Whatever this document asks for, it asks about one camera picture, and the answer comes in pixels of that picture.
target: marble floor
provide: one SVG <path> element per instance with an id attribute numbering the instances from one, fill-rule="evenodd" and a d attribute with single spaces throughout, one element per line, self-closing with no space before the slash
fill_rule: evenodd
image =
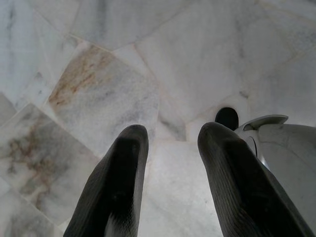
<path id="1" fill-rule="evenodd" d="M 0 18 L 0 236 L 62 236 L 90 172 L 138 123 L 138 236 L 220 237 L 201 126 L 223 106 L 240 123 L 316 126 L 315 1 L 3 0 Z"/>

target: brown stain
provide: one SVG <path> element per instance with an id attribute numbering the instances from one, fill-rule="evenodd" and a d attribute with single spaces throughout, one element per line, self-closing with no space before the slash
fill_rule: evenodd
<path id="1" fill-rule="evenodd" d="M 95 46 L 74 58 L 62 74 L 56 88 L 49 97 L 49 102 L 54 109 L 71 102 L 73 96 L 80 90 L 103 82 L 97 78 L 96 73 L 105 69 L 114 57 Z"/>
<path id="2" fill-rule="evenodd" d="M 36 196 L 35 206 L 41 210 L 41 199 L 43 196 L 50 193 L 50 187 L 52 184 L 52 176 L 55 173 L 56 165 L 53 160 L 45 159 L 44 157 L 39 160 L 32 159 L 34 151 L 39 147 L 40 139 L 36 135 L 36 129 L 41 125 L 41 117 L 37 122 L 31 126 L 28 135 L 20 139 L 12 139 L 9 141 L 11 157 L 10 167 L 7 172 L 15 174 L 15 164 L 25 164 L 27 168 L 34 171 L 34 175 L 29 178 L 25 185 L 21 188 L 25 194 L 31 194 L 34 190 L 33 187 L 29 187 L 30 183 L 39 180 L 40 185 L 44 185 L 44 191 L 39 192 Z"/>

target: black hole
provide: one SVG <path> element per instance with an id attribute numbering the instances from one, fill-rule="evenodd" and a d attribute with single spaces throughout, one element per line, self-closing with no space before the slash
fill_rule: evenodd
<path id="1" fill-rule="evenodd" d="M 218 122 L 234 131 L 238 128 L 239 124 L 238 114 L 236 110 L 232 108 L 222 108 L 219 112 L 217 112 L 215 122 Z"/>

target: rust-colored marks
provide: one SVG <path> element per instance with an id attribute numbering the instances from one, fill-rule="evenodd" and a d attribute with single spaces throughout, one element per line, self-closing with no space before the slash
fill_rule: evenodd
<path id="1" fill-rule="evenodd" d="M 78 91 L 102 82 L 103 78 L 98 78 L 97 74 L 100 70 L 104 70 L 113 59 L 112 54 L 95 46 L 91 46 L 74 58 L 49 97 L 53 108 L 70 103 Z"/>

